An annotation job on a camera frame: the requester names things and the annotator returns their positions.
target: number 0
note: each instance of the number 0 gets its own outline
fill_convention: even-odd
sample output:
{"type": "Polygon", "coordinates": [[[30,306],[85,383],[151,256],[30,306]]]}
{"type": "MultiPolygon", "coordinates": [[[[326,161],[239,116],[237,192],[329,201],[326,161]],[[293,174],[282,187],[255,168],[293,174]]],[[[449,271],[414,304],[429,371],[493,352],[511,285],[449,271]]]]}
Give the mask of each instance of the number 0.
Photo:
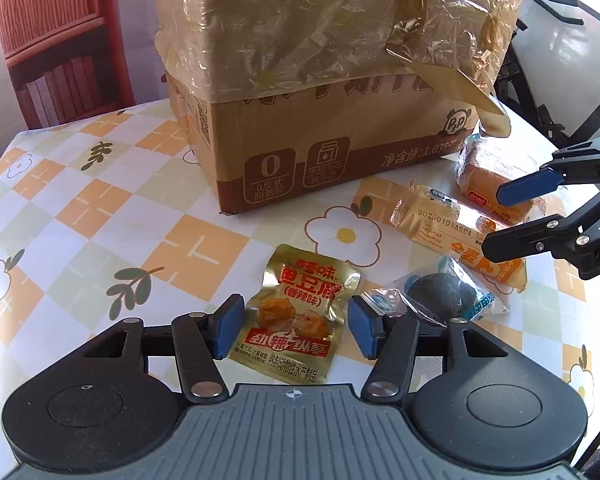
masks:
{"type": "Polygon", "coordinates": [[[277,155],[267,155],[262,159],[260,171],[263,176],[274,176],[280,170],[280,157],[277,155]]]}

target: ribbed gray surface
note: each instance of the ribbed gray surface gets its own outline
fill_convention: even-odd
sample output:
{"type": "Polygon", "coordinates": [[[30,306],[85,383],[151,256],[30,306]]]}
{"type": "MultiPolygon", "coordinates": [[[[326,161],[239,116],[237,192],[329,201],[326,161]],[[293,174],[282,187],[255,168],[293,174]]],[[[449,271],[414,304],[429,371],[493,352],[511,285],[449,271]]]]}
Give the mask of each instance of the ribbed gray surface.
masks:
{"type": "MultiPolygon", "coordinates": [[[[348,386],[258,384],[240,386],[234,397],[216,406],[191,408],[171,438],[138,462],[104,473],[70,476],[93,480],[495,477],[442,460],[420,443],[395,408],[365,404],[348,386]]],[[[568,480],[576,475],[557,465],[516,477],[568,480]]],[[[21,466],[8,478],[54,480],[62,475],[21,466]]]]}

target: book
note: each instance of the book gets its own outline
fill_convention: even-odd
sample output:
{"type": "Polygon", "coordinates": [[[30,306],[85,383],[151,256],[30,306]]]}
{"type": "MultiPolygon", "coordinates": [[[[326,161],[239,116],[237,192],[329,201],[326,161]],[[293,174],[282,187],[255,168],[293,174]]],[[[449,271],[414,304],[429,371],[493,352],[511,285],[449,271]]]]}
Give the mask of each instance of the book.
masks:
{"type": "Polygon", "coordinates": [[[54,108],[56,110],[56,115],[58,116],[58,122],[60,124],[64,124],[66,122],[64,118],[64,112],[62,111],[62,101],[60,100],[60,94],[58,92],[58,87],[56,86],[56,80],[54,78],[53,72],[45,72],[44,74],[46,86],[49,88],[49,93],[51,94],[51,101],[54,104],[54,108]]]}
{"type": "Polygon", "coordinates": [[[80,92],[78,92],[78,83],[75,82],[74,66],[71,64],[71,61],[62,65],[62,70],[64,71],[66,83],[69,85],[69,92],[71,92],[71,101],[74,103],[75,111],[78,115],[83,114],[84,106],[82,104],[82,101],[80,100],[80,92]]]}
{"type": "Polygon", "coordinates": [[[43,128],[47,128],[49,126],[49,121],[46,118],[45,107],[43,107],[43,105],[42,105],[42,99],[40,98],[40,92],[38,92],[38,87],[36,86],[35,81],[32,81],[31,83],[27,83],[27,90],[29,90],[29,95],[31,96],[31,102],[33,103],[33,107],[36,109],[36,115],[38,116],[40,125],[43,128]]]}
{"type": "Polygon", "coordinates": [[[87,76],[87,85],[89,86],[91,99],[93,99],[93,105],[100,106],[102,104],[102,97],[100,95],[100,90],[98,89],[98,80],[96,79],[96,69],[93,65],[93,58],[91,56],[83,57],[82,65],[84,66],[84,73],[87,76]]]}
{"type": "Polygon", "coordinates": [[[60,121],[58,121],[58,114],[56,114],[56,108],[54,107],[54,102],[51,99],[51,92],[49,91],[49,86],[46,84],[45,77],[39,77],[35,80],[35,83],[40,94],[42,106],[45,109],[46,120],[49,121],[49,126],[58,126],[60,121]]]}
{"type": "Polygon", "coordinates": [[[78,84],[78,93],[80,94],[80,100],[84,106],[84,110],[91,110],[93,106],[93,99],[91,99],[91,93],[89,92],[89,85],[87,83],[87,75],[84,72],[84,65],[81,57],[74,57],[71,60],[71,64],[74,67],[75,82],[78,84]]]}
{"type": "Polygon", "coordinates": [[[38,128],[42,128],[42,124],[40,123],[40,119],[38,118],[36,107],[33,105],[29,89],[24,87],[20,90],[16,90],[16,99],[18,100],[18,104],[20,105],[20,111],[22,112],[22,116],[24,117],[24,120],[27,123],[27,128],[29,130],[36,130],[38,128]]]}
{"type": "Polygon", "coordinates": [[[75,112],[74,101],[69,90],[69,84],[64,76],[64,69],[62,66],[56,66],[54,68],[54,79],[56,80],[56,88],[60,94],[60,100],[62,101],[62,110],[64,111],[64,120],[71,121],[77,113],[75,112]]]}

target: panda logo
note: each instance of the panda logo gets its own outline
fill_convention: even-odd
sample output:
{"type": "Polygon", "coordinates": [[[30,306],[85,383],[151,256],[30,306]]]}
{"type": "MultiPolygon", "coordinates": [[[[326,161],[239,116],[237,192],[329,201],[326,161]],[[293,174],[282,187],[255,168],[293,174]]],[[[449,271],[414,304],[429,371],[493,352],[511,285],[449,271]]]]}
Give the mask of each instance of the panda logo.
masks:
{"type": "Polygon", "coordinates": [[[471,115],[471,108],[467,110],[453,110],[446,115],[445,127],[438,132],[439,136],[449,137],[457,135],[466,124],[471,115]]]}

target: orange snack package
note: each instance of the orange snack package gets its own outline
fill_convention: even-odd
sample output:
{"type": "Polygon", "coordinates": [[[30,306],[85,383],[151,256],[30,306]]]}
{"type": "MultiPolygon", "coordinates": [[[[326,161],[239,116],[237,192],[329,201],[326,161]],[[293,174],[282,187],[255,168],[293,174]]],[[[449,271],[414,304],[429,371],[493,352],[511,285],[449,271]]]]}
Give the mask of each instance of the orange snack package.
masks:
{"type": "Polygon", "coordinates": [[[519,292],[526,287],[524,258],[499,264],[482,254],[484,237],[506,226],[453,198],[413,181],[398,200],[390,222],[412,241],[441,254],[458,254],[467,267],[519,292]]]}
{"type": "Polygon", "coordinates": [[[323,384],[359,282],[340,260],[279,245],[229,357],[287,383],[323,384]]]}
{"type": "Polygon", "coordinates": [[[462,194],[507,225],[542,218],[543,197],[504,207],[496,199],[501,184],[537,171],[539,163],[515,139],[467,137],[458,160],[456,181],[462,194]]]}

